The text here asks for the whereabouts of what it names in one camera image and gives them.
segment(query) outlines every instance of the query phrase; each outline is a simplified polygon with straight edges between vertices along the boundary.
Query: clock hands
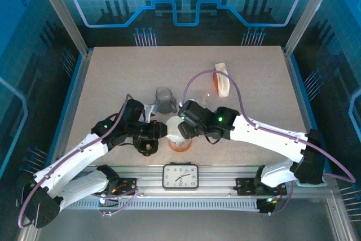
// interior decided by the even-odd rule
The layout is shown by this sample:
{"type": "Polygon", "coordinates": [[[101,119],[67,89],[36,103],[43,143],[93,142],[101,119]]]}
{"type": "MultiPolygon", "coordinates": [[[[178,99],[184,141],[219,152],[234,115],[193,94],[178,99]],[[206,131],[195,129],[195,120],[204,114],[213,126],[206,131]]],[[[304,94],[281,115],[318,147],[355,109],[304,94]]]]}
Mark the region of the clock hands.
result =
{"type": "Polygon", "coordinates": [[[181,179],[182,177],[184,177],[184,176],[188,176],[188,175],[191,175],[191,174],[190,174],[190,173],[188,173],[188,174],[183,174],[183,175],[179,176],[179,177],[175,180],[175,182],[176,182],[176,181],[178,181],[179,179],[181,179]]]}

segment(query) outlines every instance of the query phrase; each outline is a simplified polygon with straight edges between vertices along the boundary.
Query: beige tabletop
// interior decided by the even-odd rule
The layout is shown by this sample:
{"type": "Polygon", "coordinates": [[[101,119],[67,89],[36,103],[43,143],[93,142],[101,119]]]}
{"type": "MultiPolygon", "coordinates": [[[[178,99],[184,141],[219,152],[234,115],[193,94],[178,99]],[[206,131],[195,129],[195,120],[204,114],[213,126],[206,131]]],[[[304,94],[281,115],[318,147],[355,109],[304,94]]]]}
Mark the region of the beige tabletop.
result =
{"type": "MultiPolygon", "coordinates": [[[[96,47],[90,60],[79,105],[72,125],[67,151],[79,144],[100,120],[119,111],[127,93],[144,104],[155,99],[158,86],[168,87],[177,102],[187,82],[197,73],[225,62],[228,74],[237,82],[249,117],[280,128],[305,131],[282,50],[279,46],[177,46],[177,47],[96,47]]],[[[203,75],[190,87],[187,97],[208,98],[209,108],[239,110],[235,88],[219,98],[212,74],[203,75]]],[[[173,114],[158,114],[163,121],[173,114]]],[[[158,152],[149,157],[133,146],[115,147],[93,164],[164,165],[192,162],[197,165],[263,165],[283,160],[281,155],[245,142],[221,140],[209,144],[194,138],[183,153],[159,140],[158,152]]]]}

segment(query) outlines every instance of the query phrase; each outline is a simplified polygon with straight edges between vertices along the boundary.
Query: speckled surface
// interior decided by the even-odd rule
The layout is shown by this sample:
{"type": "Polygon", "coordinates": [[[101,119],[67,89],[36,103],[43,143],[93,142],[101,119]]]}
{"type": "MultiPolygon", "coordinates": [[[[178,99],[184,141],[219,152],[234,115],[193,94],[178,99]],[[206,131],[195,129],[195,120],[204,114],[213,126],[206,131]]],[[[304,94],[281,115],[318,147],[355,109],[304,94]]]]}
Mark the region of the speckled surface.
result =
{"type": "MultiPolygon", "coordinates": [[[[300,109],[279,46],[177,46],[177,47],[96,47],[74,118],[67,151],[76,146],[100,120],[119,111],[125,95],[151,104],[158,86],[166,86],[182,98],[187,82],[197,73],[225,62],[228,74],[237,82],[245,110],[258,121],[294,131],[305,131],[300,109]]],[[[203,75],[190,87],[188,97],[210,94],[209,108],[239,110],[235,88],[230,96],[217,96],[212,74],[203,75]]],[[[173,114],[158,114],[163,121],[173,114]]],[[[204,137],[194,138],[183,153],[160,139],[158,152],[142,156],[133,146],[116,147],[94,164],[163,165],[193,162],[198,165],[262,165],[283,160],[275,152],[244,142],[221,140],[210,145],[204,137]]]]}

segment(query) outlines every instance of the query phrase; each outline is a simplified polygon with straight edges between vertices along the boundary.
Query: white clock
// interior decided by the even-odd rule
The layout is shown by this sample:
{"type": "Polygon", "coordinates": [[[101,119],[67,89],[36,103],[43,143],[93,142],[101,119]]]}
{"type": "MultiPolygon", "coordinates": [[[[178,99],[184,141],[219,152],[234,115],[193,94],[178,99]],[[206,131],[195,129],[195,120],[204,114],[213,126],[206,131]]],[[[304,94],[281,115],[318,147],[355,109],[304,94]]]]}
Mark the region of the white clock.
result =
{"type": "Polygon", "coordinates": [[[169,164],[163,167],[165,189],[196,189],[198,166],[193,164],[169,164]]]}

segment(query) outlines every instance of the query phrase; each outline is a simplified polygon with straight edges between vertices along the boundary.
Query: glass panel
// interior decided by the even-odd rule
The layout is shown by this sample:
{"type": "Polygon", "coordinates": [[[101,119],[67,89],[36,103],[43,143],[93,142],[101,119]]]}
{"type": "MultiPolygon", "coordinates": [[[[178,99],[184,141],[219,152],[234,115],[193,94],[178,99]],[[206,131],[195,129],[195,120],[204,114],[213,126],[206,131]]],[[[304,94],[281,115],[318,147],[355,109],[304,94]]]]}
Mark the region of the glass panel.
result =
{"type": "Polygon", "coordinates": [[[284,46],[307,1],[65,0],[89,46],[284,46]]]}
{"type": "MultiPolygon", "coordinates": [[[[327,149],[357,180],[361,179],[360,2],[324,0],[294,51],[327,149]]],[[[331,168],[342,174],[336,166],[331,168]]]]}
{"type": "Polygon", "coordinates": [[[78,51],[48,0],[0,7],[0,232],[15,240],[14,184],[44,167],[78,51]]]}

